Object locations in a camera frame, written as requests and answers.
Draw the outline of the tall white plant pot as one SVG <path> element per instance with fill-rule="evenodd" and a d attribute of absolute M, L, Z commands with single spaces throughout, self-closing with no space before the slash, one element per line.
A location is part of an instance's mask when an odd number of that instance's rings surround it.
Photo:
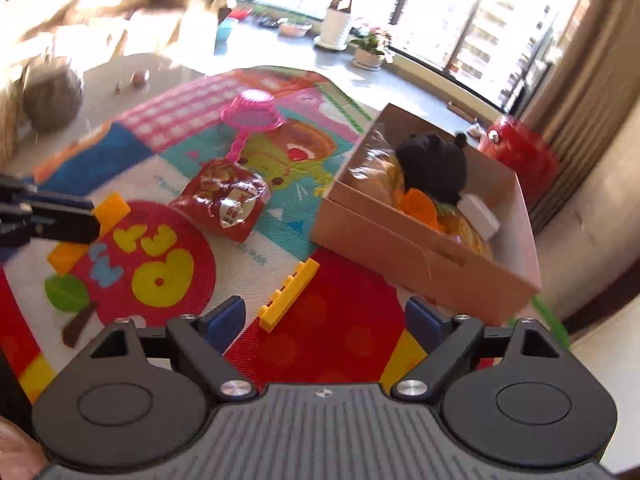
<path fill-rule="evenodd" d="M 324 50 L 342 52 L 347 48 L 350 32 L 350 14 L 329 8 L 320 25 L 320 34 L 314 45 Z"/>

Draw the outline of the pink flower pot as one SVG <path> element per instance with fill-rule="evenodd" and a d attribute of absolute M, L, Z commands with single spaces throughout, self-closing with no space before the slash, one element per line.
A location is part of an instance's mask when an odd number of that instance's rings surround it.
<path fill-rule="evenodd" d="M 370 72 L 380 70 L 384 64 L 392 64 L 394 54 L 390 50 L 392 35 L 384 29 L 371 28 L 364 35 L 352 39 L 355 48 L 352 64 Z"/>

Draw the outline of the colourful play mat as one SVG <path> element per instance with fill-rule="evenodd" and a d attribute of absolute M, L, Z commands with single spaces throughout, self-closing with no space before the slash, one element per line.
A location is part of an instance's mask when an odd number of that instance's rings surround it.
<path fill-rule="evenodd" d="M 169 204 L 228 150 L 234 132 L 220 114 L 248 88 L 270 91 L 285 123 L 244 148 L 271 197 L 237 243 Z M 235 295 L 246 321 L 228 358 L 256 384 L 398 379 L 422 358 L 402 312 L 418 294 L 310 238 L 322 197 L 375 128 L 396 144 L 433 125 L 392 104 L 370 112 L 313 72 L 250 68 L 172 89 L 38 168 L 46 190 L 93 200 L 103 230 L 87 247 L 35 240 L 2 254 L 1 347 L 29 399 L 107 324 L 161 326 Z M 265 332 L 258 310 L 308 258 L 316 275 Z"/>

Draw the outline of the packaged bread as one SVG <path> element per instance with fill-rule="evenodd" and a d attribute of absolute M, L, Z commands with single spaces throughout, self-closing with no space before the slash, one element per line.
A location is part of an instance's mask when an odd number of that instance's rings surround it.
<path fill-rule="evenodd" d="M 384 130 L 373 129 L 349 164 L 346 182 L 379 202 L 399 208 L 405 193 L 404 173 Z"/>

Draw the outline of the yellow plastic block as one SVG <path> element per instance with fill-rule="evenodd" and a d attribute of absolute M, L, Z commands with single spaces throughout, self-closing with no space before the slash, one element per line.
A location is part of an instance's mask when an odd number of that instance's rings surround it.
<path fill-rule="evenodd" d="M 316 275 L 320 264 L 314 259 L 299 261 L 294 271 L 286 276 L 282 286 L 258 310 L 259 327 L 271 333 L 288 313 L 295 301 Z"/>

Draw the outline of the orange plastic toy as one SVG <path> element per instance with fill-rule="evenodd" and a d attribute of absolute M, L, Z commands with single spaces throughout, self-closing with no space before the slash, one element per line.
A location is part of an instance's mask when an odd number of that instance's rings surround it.
<path fill-rule="evenodd" d="M 437 232 L 445 232 L 438 221 L 438 213 L 434 202 L 417 188 L 409 188 L 398 195 L 398 206 L 401 212 L 419 221 Z"/>

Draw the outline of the small packaged snack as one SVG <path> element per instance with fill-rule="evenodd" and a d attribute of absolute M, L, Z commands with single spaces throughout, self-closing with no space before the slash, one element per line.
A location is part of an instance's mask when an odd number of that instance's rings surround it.
<path fill-rule="evenodd" d="M 440 225 L 446 234 L 452 237 L 459 245 L 468 248 L 474 254 L 492 259 L 492 251 L 483 237 L 471 226 L 471 223 L 460 214 L 445 214 L 438 218 Z"/>

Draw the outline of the black plush toy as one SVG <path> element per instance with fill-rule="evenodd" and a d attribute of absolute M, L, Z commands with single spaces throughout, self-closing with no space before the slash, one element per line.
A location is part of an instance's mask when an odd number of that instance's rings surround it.
<path fill-rule="evenodd" d="M 439 203 L 455 205 L 466 185 L 464 133 L 450 141 L 437 133 L 413 134 L 398 145 L 396 157 L 407 190 L 415 188 Z"/>

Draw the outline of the blue plastic basin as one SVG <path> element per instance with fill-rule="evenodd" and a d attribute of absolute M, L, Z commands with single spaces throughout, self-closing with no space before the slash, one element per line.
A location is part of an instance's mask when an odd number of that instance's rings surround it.
<path fill-rule="evenodd" d="M 226 44 L 237 24 L 239 24 L 237 18 L 226 18 L 223 20 L 217 28 L 216 44 Z"/>

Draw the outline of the glass jar with lid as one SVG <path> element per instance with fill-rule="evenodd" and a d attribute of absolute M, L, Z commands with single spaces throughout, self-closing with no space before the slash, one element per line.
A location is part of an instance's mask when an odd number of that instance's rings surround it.
<path fill-rule="evenodd" d="M 35 58 L 24 69 L 23 110 L 38 133 L 68 127 L 84 102 L 84 76 L 69 58 Z"/>

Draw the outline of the red snack bag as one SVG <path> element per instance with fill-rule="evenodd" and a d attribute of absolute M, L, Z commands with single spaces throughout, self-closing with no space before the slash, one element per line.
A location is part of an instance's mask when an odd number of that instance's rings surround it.
<path fill-rule="evenodd" d="M 216 158 L 170 204 L 210 234 L 244 243 L 271 197 L 269 184 L 250 170 Z"/>

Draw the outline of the pink plastic spoon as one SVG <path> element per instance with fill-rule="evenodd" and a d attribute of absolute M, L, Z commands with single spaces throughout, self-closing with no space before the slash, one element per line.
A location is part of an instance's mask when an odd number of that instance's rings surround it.
<path fill-rule="evenodd" d="M 226 155 L 226 159 L 228 160 L 228 162 L 236 164 L 240 160 L 243 148 L 249 136 L 250 133 L 243 130 L 240 130 L 236 134 L 233 142 L 231 143 L 230 150 Z"/>

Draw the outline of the low white planter bowl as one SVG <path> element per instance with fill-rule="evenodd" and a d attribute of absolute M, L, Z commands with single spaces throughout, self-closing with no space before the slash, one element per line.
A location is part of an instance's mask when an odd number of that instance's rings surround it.
<path fill-rule="evenodd" d="M 278 21 L 278 33 L 283 37 L 303 38 L 311 29 L 312 24 L 308 21 L 296 20 L 295 18 L 280 18 Z"/>

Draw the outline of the pink plastic basket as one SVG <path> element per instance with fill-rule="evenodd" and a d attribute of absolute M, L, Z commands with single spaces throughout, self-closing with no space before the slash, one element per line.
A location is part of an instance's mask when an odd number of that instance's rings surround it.
<path fill-rule="evenodd" d="M 259 89 L 240 92 L 222 110 L 220 117 L 228 126 L 249 133 L 271 131 L 285 123 L 274 96 Z"/>

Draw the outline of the white electronic device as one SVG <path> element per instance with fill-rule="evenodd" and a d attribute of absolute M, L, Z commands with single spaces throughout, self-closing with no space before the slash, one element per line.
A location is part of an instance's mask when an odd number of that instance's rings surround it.
<path fill-rule="evenodd" d="M 500 221 L 484 200 L 477 195 L 462 194 L 457 208 L 485 242 L 491 240 L 500 231 Z"/>

